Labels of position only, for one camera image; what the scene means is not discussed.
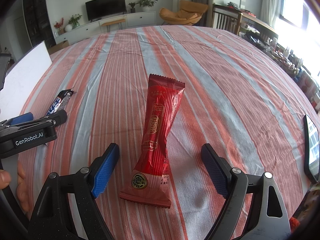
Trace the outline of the dark brown snack bar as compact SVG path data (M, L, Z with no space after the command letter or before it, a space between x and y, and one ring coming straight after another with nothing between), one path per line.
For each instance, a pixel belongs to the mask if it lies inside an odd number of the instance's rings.
M55 98L55 100L53 101L51 106L49 107L46 115L51 115L51 114L54 114L60 110L65 109L65 106L67 105L67 103L69 102L69 100L73 94L74 94L74 91L71 89L62 90L57 95L57 97Z

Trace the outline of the white foam box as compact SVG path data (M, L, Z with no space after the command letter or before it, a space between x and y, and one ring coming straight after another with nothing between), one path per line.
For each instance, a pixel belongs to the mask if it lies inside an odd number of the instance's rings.
M21 114L25 102L51 64L44 42L36 45L14 64L6 75L1 90L2 121Z

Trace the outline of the red snack packet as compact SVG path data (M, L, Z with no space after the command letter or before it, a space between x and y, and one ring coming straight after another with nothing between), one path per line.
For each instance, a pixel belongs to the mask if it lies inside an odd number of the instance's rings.
M141 155L119 193L121 199L164 208L171 206L167 137L184 90L183 82L149 75Z

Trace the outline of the black smartphone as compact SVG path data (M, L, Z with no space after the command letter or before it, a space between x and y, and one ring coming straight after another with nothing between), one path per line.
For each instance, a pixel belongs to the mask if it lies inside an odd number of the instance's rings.
M304 172L312 184L319 182L319 132L307 114L303 117L305 137Z

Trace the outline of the red flowers in vase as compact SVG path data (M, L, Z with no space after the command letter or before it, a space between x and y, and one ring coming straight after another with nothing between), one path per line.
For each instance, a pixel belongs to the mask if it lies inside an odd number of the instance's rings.
M62 17L59 22L55 22L54 28L57 30L57 33L59 35L62 35L64 33L64 18Z

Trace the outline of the plant in white vase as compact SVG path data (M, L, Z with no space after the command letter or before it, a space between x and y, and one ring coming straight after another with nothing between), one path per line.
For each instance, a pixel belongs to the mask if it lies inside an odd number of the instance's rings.
M69 31L79 27L80 26L79 21L81 18L82 18L82 15L80 15L80 14L72 15L68 21L68 24L65 26L65 32L69 32Z

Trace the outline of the striped orange grey tablecloth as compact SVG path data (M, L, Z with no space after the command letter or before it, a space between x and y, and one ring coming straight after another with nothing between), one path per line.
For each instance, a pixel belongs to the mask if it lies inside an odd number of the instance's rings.
M48 174L75 173L114 142L120 158L97 198L114 237L204 239L224 202L200 157L209 143L247 174L271 172L288 215L297 210L310 185L303 117L319 118L296 83L245 40L205 27L142 27L85 39L51 59L23 111L40 118L60 91L74 94L57 139L20 155L30 207ZM140 158L151 74L185 84L167 137L168 209L119 197Z

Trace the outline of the small wooden bench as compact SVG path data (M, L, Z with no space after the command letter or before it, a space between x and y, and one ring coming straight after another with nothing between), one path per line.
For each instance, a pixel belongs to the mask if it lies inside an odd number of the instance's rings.
M102 23L100 25L100 27L105 29L109 33L111 31L111 27L113 25L117 25L119 30L123 30L124 29L123 23L125 23L125 22L126 22L126 20L124 18L121 18L121 19L118 19L118 20Z

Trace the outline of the black television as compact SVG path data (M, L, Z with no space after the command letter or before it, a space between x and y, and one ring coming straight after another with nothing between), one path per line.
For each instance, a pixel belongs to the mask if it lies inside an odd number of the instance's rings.
M100 19L104 16L124 13L125 0L91 0L85 3L89 21Z

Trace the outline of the white tv cabinet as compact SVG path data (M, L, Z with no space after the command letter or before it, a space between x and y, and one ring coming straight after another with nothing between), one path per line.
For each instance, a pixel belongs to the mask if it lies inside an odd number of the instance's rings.
M74 44L102 33L151 25L156 25L155 11L119 15L81 25L71 31L59 35L55 38L55 42L58 44L63 41L68 41L69 44Z

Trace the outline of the green potted plant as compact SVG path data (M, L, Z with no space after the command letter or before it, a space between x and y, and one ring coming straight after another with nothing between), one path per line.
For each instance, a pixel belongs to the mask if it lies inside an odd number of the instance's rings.
M158 0L137 0L137 4L143 12L148 12L158 2Z

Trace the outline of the orange lounge chair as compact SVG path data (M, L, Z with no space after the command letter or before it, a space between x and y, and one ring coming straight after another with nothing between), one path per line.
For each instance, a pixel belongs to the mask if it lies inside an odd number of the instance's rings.
M160 18L170 25L195 25L200 21L203 14L208 10L207 4L180 0L179 11L173 12L162 8L159 12Z

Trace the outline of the dark wooden chair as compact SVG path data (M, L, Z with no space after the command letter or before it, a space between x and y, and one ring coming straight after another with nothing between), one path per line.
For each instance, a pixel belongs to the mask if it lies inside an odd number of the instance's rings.
M212 27L235 35L240 33L243 13L227 6L213 4Z

